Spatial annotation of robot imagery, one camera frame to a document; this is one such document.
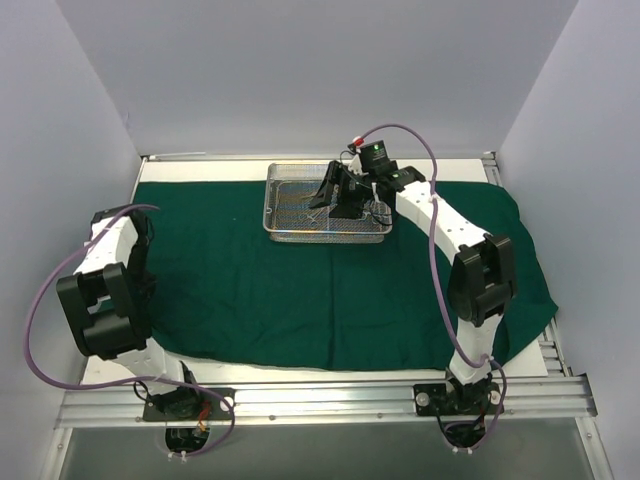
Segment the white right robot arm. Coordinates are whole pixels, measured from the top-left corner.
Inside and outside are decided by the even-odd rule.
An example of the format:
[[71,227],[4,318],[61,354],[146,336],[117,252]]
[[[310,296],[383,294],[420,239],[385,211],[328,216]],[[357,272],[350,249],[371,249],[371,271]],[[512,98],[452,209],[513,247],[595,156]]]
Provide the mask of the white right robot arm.
[[477,386],[497,370],[494,341],[517,292],[515,254],[506,235],[492,235],[467,220],[435,191],[436,180],[391,162],[381,173],[357,175],[329,163],[310,208],[356,219],[370,201],[386,204],[428,238],[431,276],[454,353],[444,400],[455,412],[480,400]]

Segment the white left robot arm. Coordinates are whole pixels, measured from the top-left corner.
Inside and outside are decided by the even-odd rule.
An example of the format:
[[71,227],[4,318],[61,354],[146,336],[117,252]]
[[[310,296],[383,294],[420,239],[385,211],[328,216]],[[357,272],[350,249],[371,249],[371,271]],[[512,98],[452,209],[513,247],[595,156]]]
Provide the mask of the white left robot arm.
[[202,405],[193,373],[152,338],[157,278],[147,260],[154,209],[128,204],[95,213],[88,240],[61,267],[77,266],[56,281],[55,291],[79,352],[127,372],[102,388],[144,387],[148,402],[165,403],[177,418],[190,419]]

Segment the silver wire mesh tray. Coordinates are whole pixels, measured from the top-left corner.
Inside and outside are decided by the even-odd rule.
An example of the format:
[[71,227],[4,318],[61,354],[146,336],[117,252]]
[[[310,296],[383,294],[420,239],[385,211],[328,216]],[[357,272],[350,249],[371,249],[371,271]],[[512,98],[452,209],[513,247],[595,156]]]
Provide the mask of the silver wire mesh tray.
[[309,203],[325,176],[325,163],[273,163],[268,167],[263,226],[270,239],[285,243],[309,244],[374,244],[382,242],[392,230],[392,213],[386,217],[367,214],[363,220],[330,219],[326,230],[301,230],[300,215],[310,209]]

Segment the green surgical cloth kit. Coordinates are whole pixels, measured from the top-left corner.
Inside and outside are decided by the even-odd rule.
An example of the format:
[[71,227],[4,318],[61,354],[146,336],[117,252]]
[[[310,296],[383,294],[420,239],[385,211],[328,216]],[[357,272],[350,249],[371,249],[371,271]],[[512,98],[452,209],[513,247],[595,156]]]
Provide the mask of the green surgical cloth kit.
[[379,244],[292,244],[263,226],[261,182],[149,182],[154,340],[193,358],[330,371],[446,368],[444,255],[398,218]]

